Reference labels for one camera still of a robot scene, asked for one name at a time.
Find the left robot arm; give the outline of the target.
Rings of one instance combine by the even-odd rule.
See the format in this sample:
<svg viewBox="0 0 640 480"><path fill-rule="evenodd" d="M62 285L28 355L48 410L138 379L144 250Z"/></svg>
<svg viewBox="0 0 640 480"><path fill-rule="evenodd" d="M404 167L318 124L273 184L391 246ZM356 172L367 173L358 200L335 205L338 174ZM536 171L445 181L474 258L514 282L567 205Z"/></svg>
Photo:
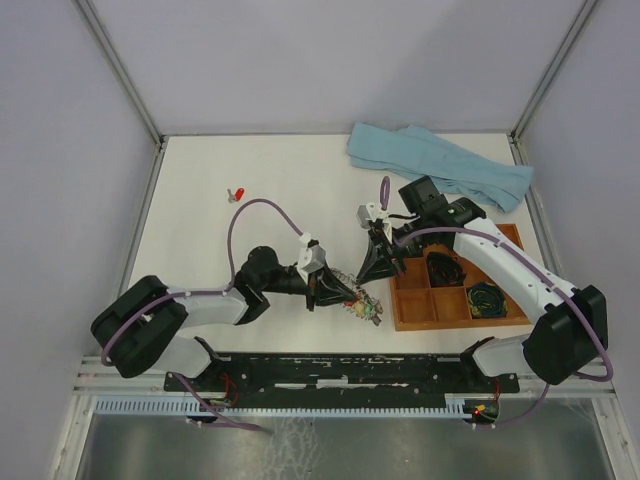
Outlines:
<svg viewBox="0 0 640 480"><path fill-rule="evenodd" d="M204 341L180 336L186 328L249 324L270 307L268 293L301 296L310 312L356 299L327 266L317 242L302 249L299 259L300 263L283 266L275 250L256 247L231 285L220 290L169 287L155 275L143 277L91 324L103 364L115 367L124 378L149 370L195 378L210 365L213 354Z"/></svg>

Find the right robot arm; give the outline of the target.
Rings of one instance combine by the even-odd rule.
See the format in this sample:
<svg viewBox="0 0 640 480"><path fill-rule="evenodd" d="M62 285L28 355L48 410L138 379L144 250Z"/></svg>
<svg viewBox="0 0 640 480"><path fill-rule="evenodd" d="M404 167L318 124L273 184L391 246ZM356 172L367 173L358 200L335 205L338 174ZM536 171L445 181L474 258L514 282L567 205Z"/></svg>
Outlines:
<svg viewBox="0 0 640 480"><path fill-rule="evenodd" d="M487 274L533 326L527 335L492 337L470 347L472 362L482 374L534 374L550 385L572 376L594 382L612 379L606 299L599 289L579 289L543 268L501 233L480 206L466 197L448 201L428 176L400 189L411 216L395 227L388 212L389 190L385 178L378 201L357 210L368 233L359 283L394 277L406 270L407 258L443 245Z"/></svg>

